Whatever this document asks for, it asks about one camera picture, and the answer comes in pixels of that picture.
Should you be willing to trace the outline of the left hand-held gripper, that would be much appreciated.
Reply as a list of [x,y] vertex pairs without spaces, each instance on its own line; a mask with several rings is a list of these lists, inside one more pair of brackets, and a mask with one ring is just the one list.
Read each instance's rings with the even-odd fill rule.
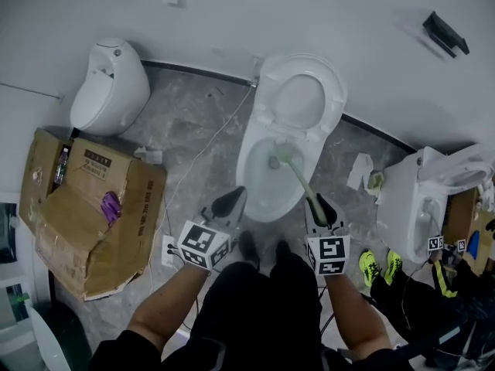
[[194,220],[185,222],[177,242],[185,262],[212,271],[231,253],[247,197],[243,185],[222,190]]

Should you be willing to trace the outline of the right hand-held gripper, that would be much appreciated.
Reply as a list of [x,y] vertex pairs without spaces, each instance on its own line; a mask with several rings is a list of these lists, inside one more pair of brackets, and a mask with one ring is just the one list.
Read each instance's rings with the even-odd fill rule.
[[306,255],[316,276],[343,274],[350,258],[350,235],[345,213],[330,197],[321,193],[317,193],[316,197],[330,227],[318,226],[312,203],[305,198]]

